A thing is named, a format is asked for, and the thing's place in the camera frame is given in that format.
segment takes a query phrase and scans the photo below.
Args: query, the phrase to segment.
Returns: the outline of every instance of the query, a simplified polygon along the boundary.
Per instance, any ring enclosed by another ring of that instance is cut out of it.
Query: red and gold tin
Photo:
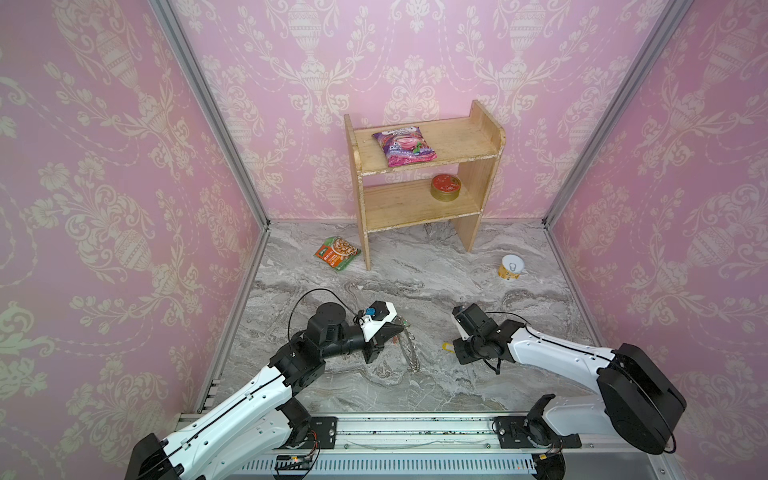
[[[462,181],[448,174],[436,175],[432,178],[432,196],[441,202],[456,200],[462,189]]]

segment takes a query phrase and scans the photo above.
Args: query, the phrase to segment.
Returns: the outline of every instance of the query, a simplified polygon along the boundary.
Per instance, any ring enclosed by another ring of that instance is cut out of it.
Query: marble floor
[[[495,375],[484,363],[458,364],[442,348],[458,337],[451,310],[477,303],[516,312],[539,330],[590,343],[539,221],[483,223],[466,253],[450,223],[373,233],[373,270],[362,254],[336,272],[314,253],[327,237],[359,245],[355,224],[273,223],[263,261],[224,368],[216,401],[225,399],[269,362],[286,342],[288,314],[307,290],[323,286],[353,309],[391,301],[408,320],[397,344],[366,365],[362,353],[327,360],[325,375],[298,399],[310,412],[527,411],[543,394],[588,391],[542,369],[505,362]],[[496,274],[501,258],[516,253],[526,270],[517,280]],[[294,332],[306,325],[327,292],[311,293],[296,308]],[[495,316],[498,322],[503,316]]]

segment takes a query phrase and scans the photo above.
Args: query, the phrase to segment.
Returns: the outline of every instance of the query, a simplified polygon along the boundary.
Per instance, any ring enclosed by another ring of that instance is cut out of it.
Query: pink wall
[[[257,226],[146,2],[0,7],[0,478],[123,478]]]
[[[460,117],[475,98],[507,131],[486,215],[542,217],[665,3],[174,5],[268,215],[328,219],[355,212],[344,114],[359,126]]]
[[[555,226],[609,343],[686,396],[690,479],[768,467],[766,88],[768,4],[694,2]]]

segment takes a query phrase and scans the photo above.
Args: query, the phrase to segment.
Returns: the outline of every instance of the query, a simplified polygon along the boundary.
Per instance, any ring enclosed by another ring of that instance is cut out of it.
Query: white can lid
[[[504,255],[502,265],[512,273],[521,273],[525,268],[525,262],[517,255]]]

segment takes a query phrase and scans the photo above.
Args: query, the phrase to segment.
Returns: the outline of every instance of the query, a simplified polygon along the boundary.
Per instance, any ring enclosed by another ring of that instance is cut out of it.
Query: wooden shelf
[[[464,118],[356,130],[349,115],[344,115],[344,123],[349,169],[357,198],[357,228],[366,268],[371,270],[369,233],[420,223],[450,220],[464,248],[472,251],[506,143],[504,128],[480,102],[473,101],[469,116]],[[409,125],[421,129],[424,139],[435,149],[437,159],[390,168],[379,142],[371,135]],[[461,193],[450,202],[432,198],[431,178],[377,187],[362,185],[362,178],[369,175],[450,164],[458,164],[457,176],[462,181]]]
[[[437,153],[435,160],[422,164],[388,167],[384,150],[372,135],[380,131],[392,130],[394,127],[363,128],[355,130],[362,161],[362,175],[365,177],[393,171],[460,164],[498,155],[498,147],[494,146],[491,139],[481,130],[480,125],[469,117],[426,121],[416,125],[421,129],[424,140]]]
[[[468,189],[450,202],[435,200],[432,179],[363,188],[366,199],[366,231],[379,232],[420,223],[480,214],[480,203]]]

